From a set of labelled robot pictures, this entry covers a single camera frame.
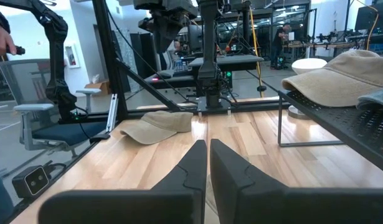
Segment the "black monitor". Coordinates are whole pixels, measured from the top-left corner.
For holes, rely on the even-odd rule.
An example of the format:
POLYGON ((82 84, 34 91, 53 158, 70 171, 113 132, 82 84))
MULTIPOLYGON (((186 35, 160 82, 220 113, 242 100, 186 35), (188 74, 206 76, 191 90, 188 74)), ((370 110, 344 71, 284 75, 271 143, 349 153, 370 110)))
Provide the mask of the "black monitor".
POLYGON ((383 0, 376 0, 376 3, 372 5, 373 10, 368 6, 360 7, 357 12, 357 19, 355 30, 371 29, 376 22, 375 29, 383 29, 383 0))

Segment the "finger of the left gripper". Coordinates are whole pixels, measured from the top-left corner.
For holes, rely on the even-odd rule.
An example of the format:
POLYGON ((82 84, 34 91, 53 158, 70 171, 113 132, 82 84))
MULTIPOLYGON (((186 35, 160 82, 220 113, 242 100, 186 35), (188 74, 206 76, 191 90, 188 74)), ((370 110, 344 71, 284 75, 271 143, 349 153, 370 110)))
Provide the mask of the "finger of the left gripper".
POLYGON ((161 27, 158 23, 157 19, 151 18, 145 18, 145 27, 146 30, 151 32, 154 36, 154 43, 156 46, 157 53, 163 53, 166 51, 165 43, 164 43, 164 36, 161 32, 161 27))
POLYGON ((164 18, 162 24, 162 52, 165 52, 168 49, 180 30, 187 26, 187 23, 187 17, 180 17, 179 20, 164 18))

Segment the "black perforated metal shelf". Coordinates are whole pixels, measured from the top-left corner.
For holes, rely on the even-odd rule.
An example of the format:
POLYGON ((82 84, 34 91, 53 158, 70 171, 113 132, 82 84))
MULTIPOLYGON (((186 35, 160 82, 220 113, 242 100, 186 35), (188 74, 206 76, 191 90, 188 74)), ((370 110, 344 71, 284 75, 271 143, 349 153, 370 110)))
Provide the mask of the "black perforated metal shelf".
POLYGON ((278 136, 280 147, 330 146, 345 144, 383 171, 383 108, 358 110, 318 105, 298 91, 278 92, 278 136), (337 138, 336 141, 282 143, 282 111, 289 103, 337 138))

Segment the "black desk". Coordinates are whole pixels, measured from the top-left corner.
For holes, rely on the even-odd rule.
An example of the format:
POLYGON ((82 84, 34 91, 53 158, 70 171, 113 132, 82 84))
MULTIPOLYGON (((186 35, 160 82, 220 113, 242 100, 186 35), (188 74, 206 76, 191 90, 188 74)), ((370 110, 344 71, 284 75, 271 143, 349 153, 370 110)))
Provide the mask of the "black desk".
POLYGON ((262 61, 264 61, 263 58, 254 55, 218 56, 216 71, 233 72, 242 70, 255 70, 257 63, 262 61))

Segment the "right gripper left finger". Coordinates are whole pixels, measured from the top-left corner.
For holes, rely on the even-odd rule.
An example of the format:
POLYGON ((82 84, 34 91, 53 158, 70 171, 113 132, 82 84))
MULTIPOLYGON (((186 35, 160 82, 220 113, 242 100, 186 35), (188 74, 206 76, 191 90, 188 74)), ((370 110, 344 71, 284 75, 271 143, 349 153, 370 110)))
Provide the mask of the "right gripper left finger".
POLYGON ((149 190, 70 190, 47 199, 38 224, 204 224, 207 146, 198 140, 149 190))

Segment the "khaki baseball cap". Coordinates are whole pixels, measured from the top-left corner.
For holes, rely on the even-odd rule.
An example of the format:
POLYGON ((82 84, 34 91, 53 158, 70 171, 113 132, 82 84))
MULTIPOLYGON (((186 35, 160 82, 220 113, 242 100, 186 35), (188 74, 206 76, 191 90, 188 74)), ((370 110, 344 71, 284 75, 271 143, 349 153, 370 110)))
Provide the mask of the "khaki baseball cap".
POLYGON ((383 57, 369 50, 348 50, 323 68, 285 78, 281 84, 319 105, 356 106, 360 96, 383 88, 383 57))
POLYGON ((120 133, 140 144, 156 144, 177 133, 190 132, 193 116, 190 112, 148 112, 139 121, 124 127, 120 133))

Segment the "silver aluminium bar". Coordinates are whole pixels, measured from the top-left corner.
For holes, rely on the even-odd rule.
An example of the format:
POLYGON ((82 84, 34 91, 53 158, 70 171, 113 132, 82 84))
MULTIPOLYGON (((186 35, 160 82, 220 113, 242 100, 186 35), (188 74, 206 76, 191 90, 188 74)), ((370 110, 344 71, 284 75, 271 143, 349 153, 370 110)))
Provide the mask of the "silver aluminium bar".
POLYGON ((110 109, 108 112, 108 118, 106 122, 106 132, 110 133, 113 131, 116 124, 116 113, 118 108, 118 95, 112 94, 110 101, 110 109))

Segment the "white wall cabinet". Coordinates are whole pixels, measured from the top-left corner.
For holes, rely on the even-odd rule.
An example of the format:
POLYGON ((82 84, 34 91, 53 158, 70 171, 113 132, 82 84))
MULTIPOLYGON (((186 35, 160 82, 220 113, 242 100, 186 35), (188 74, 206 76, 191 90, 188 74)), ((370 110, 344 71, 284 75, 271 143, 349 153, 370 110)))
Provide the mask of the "white wall cabinet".
POLYGON ((66 55, 69 68, 80 68, 78 54, 74 43, 65 45, 64 53, 66 55))

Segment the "cardboard box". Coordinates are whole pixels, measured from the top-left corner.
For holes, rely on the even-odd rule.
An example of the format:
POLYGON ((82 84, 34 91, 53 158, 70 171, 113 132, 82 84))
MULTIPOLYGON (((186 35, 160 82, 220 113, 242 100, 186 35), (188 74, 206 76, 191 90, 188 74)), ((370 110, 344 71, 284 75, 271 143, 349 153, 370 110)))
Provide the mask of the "cardboard box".
POLYGON ((110 82, 108 80, 98 83, 89 83, 85 85, 86 89, 99 89, 100 92, 97 93, 97 96, 105 96, 112 94, 110 88, 110 82))

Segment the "black frame bracket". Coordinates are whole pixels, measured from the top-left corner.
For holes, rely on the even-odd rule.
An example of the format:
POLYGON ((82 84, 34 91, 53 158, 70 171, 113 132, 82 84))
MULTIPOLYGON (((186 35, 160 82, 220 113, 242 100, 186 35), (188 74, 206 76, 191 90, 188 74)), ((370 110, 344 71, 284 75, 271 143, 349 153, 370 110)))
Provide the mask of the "black frame bracket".
POLYGON ((110 139, 110 137, 111 136, 109 134, 97 134, 89 139, 89 143, 94 144, 95 142, 110 139))

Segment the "long wooden workbench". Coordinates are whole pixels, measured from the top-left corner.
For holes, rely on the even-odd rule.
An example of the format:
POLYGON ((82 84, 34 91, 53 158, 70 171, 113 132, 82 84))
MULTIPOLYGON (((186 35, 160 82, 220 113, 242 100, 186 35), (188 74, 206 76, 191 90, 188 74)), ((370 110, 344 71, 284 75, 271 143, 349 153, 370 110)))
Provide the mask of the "long wooden workbench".
POLYGON ((291 42, 290 44, 283 44, 283 48, 292 49, 292 52, 295 51, 296 48, 305 48, 309 50, 309 53, 306 53, 307 57, 315 57, 316 51, 318 49, 332 50, 333 57, 339 55, 341 52, 358 48, 360 44, 356 41, 351 42, 319 42, 319 43, 311 43, 311 42, 291 42))

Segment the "person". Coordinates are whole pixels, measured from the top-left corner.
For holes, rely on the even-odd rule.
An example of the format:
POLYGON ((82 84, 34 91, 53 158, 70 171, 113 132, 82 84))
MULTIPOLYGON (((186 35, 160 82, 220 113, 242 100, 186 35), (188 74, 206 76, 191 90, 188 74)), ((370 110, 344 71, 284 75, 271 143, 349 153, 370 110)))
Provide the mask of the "person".
POLYGON ((290 24, 284 23, 282 27, 279 27, 275 33, 275 37, 272 42, 271 49, 271 62, 270 68, 276 69, 277 57, 280 55, 282 51, 283 42, 288 38, 288 31, 290 30, 290 24))

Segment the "grey chair with blue seat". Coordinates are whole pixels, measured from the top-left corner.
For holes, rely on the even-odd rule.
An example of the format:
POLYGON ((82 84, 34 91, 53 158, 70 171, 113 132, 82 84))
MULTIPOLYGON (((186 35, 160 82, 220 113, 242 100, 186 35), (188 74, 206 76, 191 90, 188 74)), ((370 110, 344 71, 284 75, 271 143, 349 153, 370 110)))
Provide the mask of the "grey chair with blue seat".
POLYGON ((26 150, 60 149, 76 157, 75 147, 105 129, 105 122, 59 124, 59 109, 45 94, 48 59, 3 61, 0 72, 17 103, 14 111, 21 114, 19 141, 26 150))

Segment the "black upright panel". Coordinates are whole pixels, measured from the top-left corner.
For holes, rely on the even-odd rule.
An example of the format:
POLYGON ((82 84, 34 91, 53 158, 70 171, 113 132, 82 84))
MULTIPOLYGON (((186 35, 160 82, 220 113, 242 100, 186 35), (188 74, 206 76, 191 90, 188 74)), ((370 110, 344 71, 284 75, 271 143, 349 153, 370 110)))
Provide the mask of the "black upright panel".
POLYGON ((154 75, 154 71, 146 64, 148 62, 154 70, 158 71, 153 35, 150 33, 131 33, 130 37, 132 47, 139 53, 139 56, 134 53, 138 75, 142 78, 154 75))

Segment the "person's hand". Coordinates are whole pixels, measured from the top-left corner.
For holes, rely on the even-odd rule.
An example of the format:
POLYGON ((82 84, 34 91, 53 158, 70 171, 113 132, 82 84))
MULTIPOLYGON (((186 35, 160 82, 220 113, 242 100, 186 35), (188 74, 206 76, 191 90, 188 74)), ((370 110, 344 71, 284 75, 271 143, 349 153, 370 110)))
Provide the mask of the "person's hand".
POLYGON ((16 46, 10 34, 0 26, 0 56, 7 53, 7 49, 12 55, 17 54, 16 46))

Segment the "small lit computer tower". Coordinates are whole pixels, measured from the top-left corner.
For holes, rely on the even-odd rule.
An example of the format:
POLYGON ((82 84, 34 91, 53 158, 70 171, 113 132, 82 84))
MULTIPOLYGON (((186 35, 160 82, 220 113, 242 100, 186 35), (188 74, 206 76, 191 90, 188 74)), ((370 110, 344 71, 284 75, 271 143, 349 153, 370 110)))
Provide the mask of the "small lit computer tower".
POLYGON ((278 55, 275 57, 275 60, 274 60, 274 68, 276 70, 282 70, 284 69, 284 66, 285 66, 285 61, 286 61, 286 58, 284 55, 278 55))

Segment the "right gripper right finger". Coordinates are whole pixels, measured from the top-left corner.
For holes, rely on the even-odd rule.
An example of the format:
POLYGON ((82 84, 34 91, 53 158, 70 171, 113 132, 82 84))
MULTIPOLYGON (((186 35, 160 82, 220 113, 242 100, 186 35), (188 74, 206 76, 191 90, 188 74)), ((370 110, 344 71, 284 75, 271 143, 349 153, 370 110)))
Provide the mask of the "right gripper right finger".
POLYGON ((221 224, 383 224, 383 189, 288 187, 218 139, 210 177, 221 224))

